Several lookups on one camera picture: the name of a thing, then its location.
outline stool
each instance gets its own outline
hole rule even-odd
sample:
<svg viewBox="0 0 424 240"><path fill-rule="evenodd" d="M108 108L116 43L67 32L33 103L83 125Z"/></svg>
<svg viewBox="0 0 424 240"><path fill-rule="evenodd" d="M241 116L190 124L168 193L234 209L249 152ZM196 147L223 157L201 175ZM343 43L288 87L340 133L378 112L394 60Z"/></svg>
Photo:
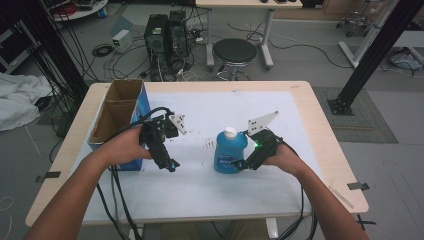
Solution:
<svg viewBox="0 0 424 240"><path fill-rule="evenodd" d="M336 27L341 28L343 25L349 26L351 30L346 33L346 37L353 36L356 30L368 30L371 25L371 19L365 14L371 2L380 2L381 0L365 0L359 12L350 12L347 17L338 22Z"/></svg>
<svg viewBox="0 0 424 240"><path fill-rule="evenodd" d="M250 80L247 74L237 70L237 68L245 67L255 60L256 48L250 42L237 38L223 39L213 45L212 53L224 64L219 68L214 79L218 77L223 80L234 81L238 80L237 74L240 73ZM230 71L224 71L225 66L229 66ZM229 73L229 77L222 77L221 75L224 73Z"/></svg>

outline black metal pole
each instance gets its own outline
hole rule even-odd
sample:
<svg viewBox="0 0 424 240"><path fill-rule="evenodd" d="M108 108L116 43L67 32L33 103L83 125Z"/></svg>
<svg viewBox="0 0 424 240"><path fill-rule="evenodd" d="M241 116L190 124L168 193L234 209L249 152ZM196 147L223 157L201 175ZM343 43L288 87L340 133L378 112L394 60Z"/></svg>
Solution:
<svg viewBox="0 0 424 240"><path fill-rule="evenodd" d="M399 0L343 90L336 99L327 100L334 115L351 112L356 96L423 5L424 0Z"/></svg>

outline forearm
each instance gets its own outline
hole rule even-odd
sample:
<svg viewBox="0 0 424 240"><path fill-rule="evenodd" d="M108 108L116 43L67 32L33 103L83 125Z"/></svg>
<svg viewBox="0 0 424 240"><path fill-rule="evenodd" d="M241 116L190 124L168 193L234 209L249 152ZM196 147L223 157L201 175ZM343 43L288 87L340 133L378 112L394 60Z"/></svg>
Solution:
<svg viewBox="0 0 424 240"><path fill-rule="evenodd" d="M76 239L100 176L106 169L102 152L93 152L53 197L26 239Z"/></svg>
<svg viewBox="0 0 424 240"><path fill-rule="evenodd" d="M306 167L296 177L311 202L326 239L368 239L352 215L312 169Z"/></svg>

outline computer tower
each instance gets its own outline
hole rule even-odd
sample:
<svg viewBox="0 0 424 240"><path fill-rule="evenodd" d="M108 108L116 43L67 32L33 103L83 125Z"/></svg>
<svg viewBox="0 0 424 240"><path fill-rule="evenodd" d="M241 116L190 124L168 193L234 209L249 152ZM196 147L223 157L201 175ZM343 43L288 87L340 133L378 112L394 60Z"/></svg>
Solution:
<svg viewBox="0 0 424 240"><path fill-rule="evenodd" d="M168 25L174 54L182 57L189 55L186 22L186 11L171 11L169 13Z"/></svg>
<svg viewBox="0 0 424 240"><path fill-rule="evenodd" d="M144 41L149 55L151 80L163 81L161 71L171 68L172 57L168 15L150 15L146 30L144 31Z"/></svg>

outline blue bottle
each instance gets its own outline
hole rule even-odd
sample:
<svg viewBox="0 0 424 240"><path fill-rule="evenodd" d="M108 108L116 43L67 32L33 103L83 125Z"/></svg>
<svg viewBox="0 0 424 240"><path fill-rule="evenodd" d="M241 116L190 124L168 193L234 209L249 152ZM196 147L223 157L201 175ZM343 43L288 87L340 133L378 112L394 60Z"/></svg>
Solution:
<svg viewBox="0 0 424 240"><path fill-rule="evenodd" d="M225 131L216 137L214 166L220 173L237 173L237 168L232 162L244 159L243 150L247 147L247 138L238 133L232 127L226 127Z"/></svg>

